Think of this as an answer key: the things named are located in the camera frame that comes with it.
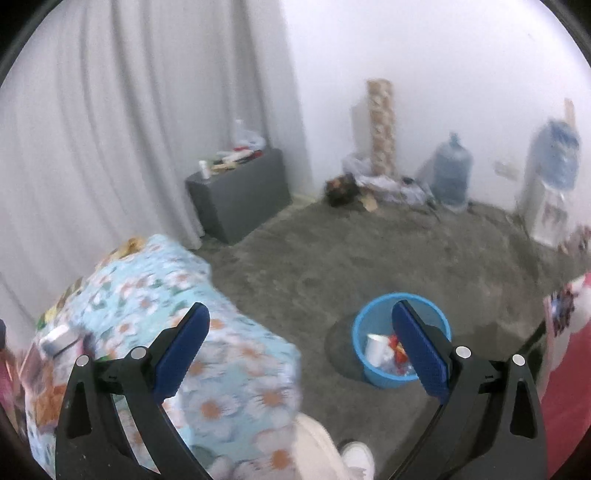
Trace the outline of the blue plastic trash basket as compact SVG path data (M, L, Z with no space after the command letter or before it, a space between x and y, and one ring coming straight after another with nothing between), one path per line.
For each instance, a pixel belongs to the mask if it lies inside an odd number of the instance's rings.
M409 374L388 373L370 364L366 357L366 346L370 334L382 336L394 334L392 309L394 304L401 300L409 301L426 324L439 328L449 341L453 339L448 318L427 298L406 292L395 292L370 301L353 321L353 351L363 366L363 375L370 384L381 389L395 389L419 380L414 371Z

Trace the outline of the pink floral cloth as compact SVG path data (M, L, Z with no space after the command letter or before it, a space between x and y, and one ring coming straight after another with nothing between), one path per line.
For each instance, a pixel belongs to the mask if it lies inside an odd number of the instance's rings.
M548 472L558 472L590 428L590 275L544 300L546 350L537 380Z

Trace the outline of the floral blue tablecloth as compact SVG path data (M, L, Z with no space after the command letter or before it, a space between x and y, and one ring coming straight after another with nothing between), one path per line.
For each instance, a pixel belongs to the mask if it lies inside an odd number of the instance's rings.
M55 470L55 430L77 356L121 358L177 325L195 303L207 307L211 325L165 413L213 478L296 477L300 352L243 315L213 286L211 266L163 235L129 240L39 319L39 336L60 326L81 333L58 357L43 355L25 385L31 452L46 472Z

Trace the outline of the silver tin box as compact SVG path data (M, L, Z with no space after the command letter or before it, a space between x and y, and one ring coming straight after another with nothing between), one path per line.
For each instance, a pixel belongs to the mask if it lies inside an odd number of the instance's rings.
M61 324L43 336L39 345L47 356L55 357L76 343L81 336L82 332L79 328L69 324Z

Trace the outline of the white paper cup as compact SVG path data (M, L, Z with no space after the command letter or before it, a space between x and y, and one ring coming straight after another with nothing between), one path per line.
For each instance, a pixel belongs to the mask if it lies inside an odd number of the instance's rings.
M390 337L369 334L367 336L365 356L369 364L375 368L391 362L394 358L394 350L390 346Z

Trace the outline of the white shoe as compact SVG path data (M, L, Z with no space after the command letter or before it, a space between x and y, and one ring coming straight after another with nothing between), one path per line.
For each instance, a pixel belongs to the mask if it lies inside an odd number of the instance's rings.
M342 462L353 480L374 480L376 473L375 459L370 448L363 442L346 443L341 450Z

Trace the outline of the white water dispenser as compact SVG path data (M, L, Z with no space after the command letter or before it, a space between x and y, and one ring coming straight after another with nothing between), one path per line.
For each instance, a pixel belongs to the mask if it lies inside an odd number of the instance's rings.
M536 176L527 189L521 215L528 236L535 242L556 250L565 239L570 198Z

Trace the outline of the grey storage cabinet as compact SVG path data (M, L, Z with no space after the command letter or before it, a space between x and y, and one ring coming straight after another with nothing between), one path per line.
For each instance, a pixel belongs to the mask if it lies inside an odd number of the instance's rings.
M278 149L209 179L195 173L185 186L204 233L225 244L239 242L291 204Z

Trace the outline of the empty blue water jug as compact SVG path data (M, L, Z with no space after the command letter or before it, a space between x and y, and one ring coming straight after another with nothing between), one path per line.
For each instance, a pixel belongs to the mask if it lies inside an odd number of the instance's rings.
M436 200L452 211L468 206L468 189L473 167L472 154L461 144L456 132L436 150L431 191Z

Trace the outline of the white curtain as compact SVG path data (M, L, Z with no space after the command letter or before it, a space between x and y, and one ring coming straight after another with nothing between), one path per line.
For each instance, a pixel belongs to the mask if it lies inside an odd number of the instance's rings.
M245 126L314 196L283 1L1 5L1 317L24 347L108 251L197 246L184 180Z

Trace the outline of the blue jug on dispenser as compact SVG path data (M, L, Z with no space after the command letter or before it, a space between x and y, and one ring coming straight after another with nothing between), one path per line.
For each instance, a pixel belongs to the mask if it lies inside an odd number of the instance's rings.
M534 171L553 189L574 190L580 166L580 137L566 121L550 119L533 143Z

